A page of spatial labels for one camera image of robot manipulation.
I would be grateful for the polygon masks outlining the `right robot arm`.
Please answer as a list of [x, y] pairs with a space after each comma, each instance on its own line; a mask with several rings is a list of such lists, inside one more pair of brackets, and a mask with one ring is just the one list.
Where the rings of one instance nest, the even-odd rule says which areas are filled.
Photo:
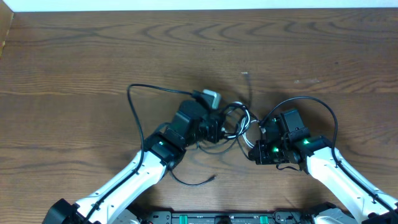
[[248, 158], [257, 165], [298, 165], [320, 181], [358, 223], [397, 223], [397, 199], [361, 175], [324, 136], [311, 136], [297, 110], [284, 111], [260, 125], [264, 136]]

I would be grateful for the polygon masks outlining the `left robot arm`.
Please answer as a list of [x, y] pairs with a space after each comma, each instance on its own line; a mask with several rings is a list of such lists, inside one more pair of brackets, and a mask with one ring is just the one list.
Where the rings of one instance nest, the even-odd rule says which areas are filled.
[[111, 180], [74, 204], [60, 199], [47, 212], [44, 223], [112, 223], [146, 189], [158, 183], [183, 159], [186, 148], [201, 140], [215, 141], [224, 116], [217, 103], [183, 101], [164, 132], [156, 131], [143, 150]]

